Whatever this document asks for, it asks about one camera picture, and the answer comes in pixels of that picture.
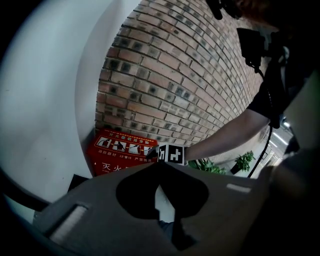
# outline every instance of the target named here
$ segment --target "curved white surface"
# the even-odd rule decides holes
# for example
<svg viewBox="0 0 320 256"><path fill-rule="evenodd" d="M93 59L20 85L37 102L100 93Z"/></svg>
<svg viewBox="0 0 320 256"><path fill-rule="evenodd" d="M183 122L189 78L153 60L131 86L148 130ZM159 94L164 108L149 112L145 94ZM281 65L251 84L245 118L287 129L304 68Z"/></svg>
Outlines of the curved white surface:
<svg viewBox="0 0 320 256"><path fill-rule="evenodd" d="M94 128L108 48L139 0L48 0L20 28L0 70L0 166L53 202L74 174L90 178L81 143Z"/></svg>

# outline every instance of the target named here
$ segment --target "red sign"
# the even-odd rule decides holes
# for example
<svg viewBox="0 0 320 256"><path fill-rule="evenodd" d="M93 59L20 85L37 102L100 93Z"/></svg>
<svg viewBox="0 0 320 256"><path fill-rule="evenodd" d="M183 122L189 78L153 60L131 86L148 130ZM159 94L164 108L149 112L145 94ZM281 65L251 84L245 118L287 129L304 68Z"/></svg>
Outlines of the red sign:
<svg viewBox="0 0 320 256"><path fill-rule="evenodd" d="M96 176L128 167L156 162L147 159L149 150L158 145L154 139L131 135L121 131L101 130L90 144L90 157Z"/></svg>

